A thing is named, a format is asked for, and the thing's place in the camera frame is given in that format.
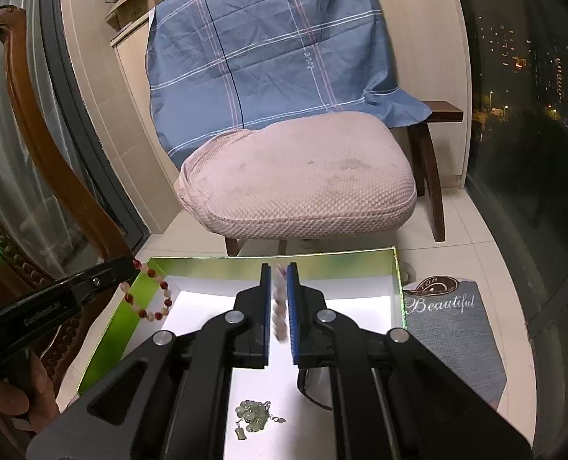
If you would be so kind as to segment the person left hand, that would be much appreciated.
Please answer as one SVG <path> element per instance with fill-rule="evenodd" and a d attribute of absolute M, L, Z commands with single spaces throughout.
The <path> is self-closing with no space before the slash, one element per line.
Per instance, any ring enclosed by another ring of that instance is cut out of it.
<path fill-rule="evenodd" d="M 11 430 L 3 421 L 5 416 L 28 414 L 28 422 L 33 432 L 39 433 L 59 416 L 59 406 L 55 401 L 53 383 L 39 357 L 30 352 L 30 399 L 21 389 L 0 380 L 0 429 L 10 435 Z"/>

